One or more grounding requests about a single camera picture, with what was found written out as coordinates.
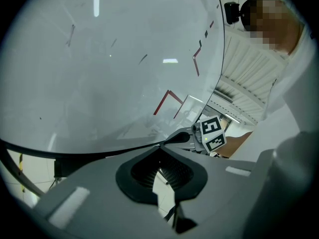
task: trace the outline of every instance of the white panel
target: white panel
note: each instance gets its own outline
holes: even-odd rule
[[[62,153],[137,147],[178,128],[171,113],[153,115],[167,90],[208,101],[224,53],[219,0],[98,5],[30,0],[17,16],[0,54],[1,139]],[[148,130],[123,139],[130,128]]]
[[[238,175],[242,175],[242,176],[249,176],[250,175],[250,171],[238,169],[238,168],[235,168],[232,166],[227,166],[225,170],[226,170],[226,172],[238,174]]]
[[[237,111],[241,116],[243,116],[246,120],[248,120],[250,123],[256,125],[257,121],[253,119],[251,116],[249,116],[247,113],[244,111],[240,110],[238,107],[235,105],[231,105],[231,109]]]
[[[240,31],[238,29],[233,29],[229,26],[225,26],[225,31],[227,32],[227,35],[232,36],[240,41],[249,43],[253,47],[260,49],[260,51],[264,55],[276,61],[282,67],[285,67],[287,65],[287,61],[285,61],[282,57],[280,57],[276,52],[272,50],[263,49],[263,45],[260,45],[260,43],[257,40],[254,40],[253,38],[249,38],[250,35],[248,32]]]
[[[229,107],[224,108],[221,105],[214,103],[213,101],[209,101],[208,105],[215,109],[216,111],[220,112],[221,114],[229,114],[235,119],[239,120],[242,122],[242,119],[239,118],[240,114],[237,111],[231,110]]]
[[[256,162],[262,151],[276,149],[283,141],[296,136],[299,132],[294,116],[285,105],[272,113],[267,121],[259,122],[254,132],[230,159]]]
[[[88,189],[76,187],[72,194],[48,218],[48,221],[59,229],[65,229],[89,194]]]
[[[227,79],[224,76],[220,77],[220,80],[223,81],[224,83],[228,84],[229,86],[236,88],[236,90],[240,91],[242,94],[246,95],[252,102],[257,104],[260,108],[264,107],[263,102],[261,102],[257,97],[255,97],[252,93],[249,91],[245,90],[243,87],[239,86],[238,84],[234,83],[233,81]]]

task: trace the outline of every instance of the red tape mark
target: red tape mark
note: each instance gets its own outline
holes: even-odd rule
[[[179,113],[179,111],[180,111],[181,107],[182,107],[182,106],[183,106],[183,104],[185,103],[185,101],[186,101],[187,97],[188,97],[188,95],[186,96],[186,98],[185,98],[184,102],[183,102],[183,103],[181,104],[181,106],[179,107],[179,109],[178,109],[177,113],[175,114],[174,118],[176,118],[176,116],[177,116],[177,114]]]
[[[165,93],[165,95],[164,95],[164,97],[162,98],[162,100],[161,100],[159,106],[156,108],[156,110],[155,110],[155,112],[154,112],[153,115],[156,115],[156,114],[159,112],[160,107],[162,106],[162,104],[164,103],[164,101],[165,101],[165,99],[167,98],[168,95],[171,95],[174,99],[176,99],[180,104],[183,105],[183,101],[182,101],[181,99],[179,99],[179,98],[177,97],[177,95],[174,94],[173,91],[167,90],[166,93]]]
[[[173,93],[173,91],[169,91],[169,94],[170,94],[172,97],[174,97],[178,102],[180,102],[181,104],[183,104],[183,101],[182,101],[181,99],[179,99],[179,98],[177,97],[177,95],[175,95],[175,94]]]
[[[199,71],[198,71],[198,67],[197,67],[196,59],[194,58],[193,60],[194,60],[194,64],[195,64],[195,68],[196,68],[197,76],[199,76]]]
[[[196,56],[198,55],[198,53],[200,52],[200,48],[196,51],[196,53],[194,54],[194,58],[196,58]]]
[[[195,64],[195,68],[196,68],[196,72],[197,72],[197,76],[199,76],[199,70],[198,70],[198,66],[197,66],[197,62],[196,62],[196,56],[198,55],[199,52],[200,52],[200,48],[196,51],[196,53],[193,56],[193,60],[194,60],[194,64]]]
[[[160,107],[161,107],[162,104],[164,103],[164,101],[165,101],[165,99],[167,98],[168,94],[169,94],[169,90],[166,91],[166,93],[165,93],[163,99],[161,100],[159,106],[156,108],[156,110],[155,110],[155,112],[154,112],[154,115],[156,115],[156,114],[158,113]]]

